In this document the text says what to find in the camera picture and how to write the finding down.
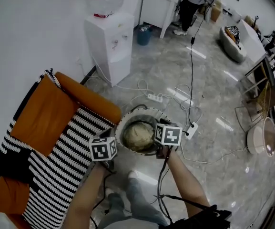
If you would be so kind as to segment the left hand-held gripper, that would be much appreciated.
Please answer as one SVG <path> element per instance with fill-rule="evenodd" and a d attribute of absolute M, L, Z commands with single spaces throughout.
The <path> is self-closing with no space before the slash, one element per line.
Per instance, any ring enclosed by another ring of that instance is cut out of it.
<path fill-rule="evenodd" d="M 89 140 L 91 159 L 94 162 L 111 161 L 117 155 L 114 137 L 110 137 L 110 130 L 101 132 L 99 138 Z"/>

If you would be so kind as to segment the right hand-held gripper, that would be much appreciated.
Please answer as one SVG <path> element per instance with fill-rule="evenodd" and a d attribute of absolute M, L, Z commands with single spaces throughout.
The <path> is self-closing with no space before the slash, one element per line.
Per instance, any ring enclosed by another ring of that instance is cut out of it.
<path fill-rule="evenodd" d="M 178 127 L 176 123 L 169 120 L 160 119 L 160 124 L 157 124 L 154 132 L 154 143 L 157 146 L 156 158 L 164 158 L 163 146 L 179 146 L 181 142 L 183 129 Z"/>

